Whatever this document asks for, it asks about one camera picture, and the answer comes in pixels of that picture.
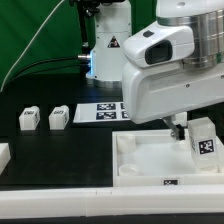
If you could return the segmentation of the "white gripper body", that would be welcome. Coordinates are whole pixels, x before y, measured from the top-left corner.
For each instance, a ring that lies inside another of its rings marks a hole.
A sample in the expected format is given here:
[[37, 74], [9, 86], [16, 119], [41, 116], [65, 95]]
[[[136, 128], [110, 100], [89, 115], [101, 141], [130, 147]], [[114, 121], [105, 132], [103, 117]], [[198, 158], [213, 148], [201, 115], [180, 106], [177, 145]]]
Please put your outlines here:
[[122, 76], [124, 107], [135, 123], [165, 118], [224, 102], [224, 62], [186, 70], [195, 49], [187, 26], [154, 22], [123, 44], [128, 59]]

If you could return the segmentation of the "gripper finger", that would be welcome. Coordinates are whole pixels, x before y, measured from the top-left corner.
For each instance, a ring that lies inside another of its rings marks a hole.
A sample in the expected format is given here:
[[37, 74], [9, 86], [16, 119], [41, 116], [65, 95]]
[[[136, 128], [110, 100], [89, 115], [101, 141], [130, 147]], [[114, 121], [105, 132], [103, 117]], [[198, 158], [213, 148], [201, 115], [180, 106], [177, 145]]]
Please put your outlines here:
[[185, 130], [184, 128], [178, 124], [175, 125], [173, 122], [173, 117], [168, 116], [163, 119], [166, 125], [171, 129], [171, 136], [176, 140], [184, 140], [185, 139]]

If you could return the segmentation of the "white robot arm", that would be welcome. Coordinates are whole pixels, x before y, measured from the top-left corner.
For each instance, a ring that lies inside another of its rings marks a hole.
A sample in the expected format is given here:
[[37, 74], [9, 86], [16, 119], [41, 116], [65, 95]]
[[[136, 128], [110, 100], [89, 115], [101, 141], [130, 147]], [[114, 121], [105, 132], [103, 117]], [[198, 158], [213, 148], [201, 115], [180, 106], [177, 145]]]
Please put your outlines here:
[[122, 89], [141, 124], [224, 102], [224, 0], [157, 0], [134, 34], [129, 0], [100, 0], [89, 82]]

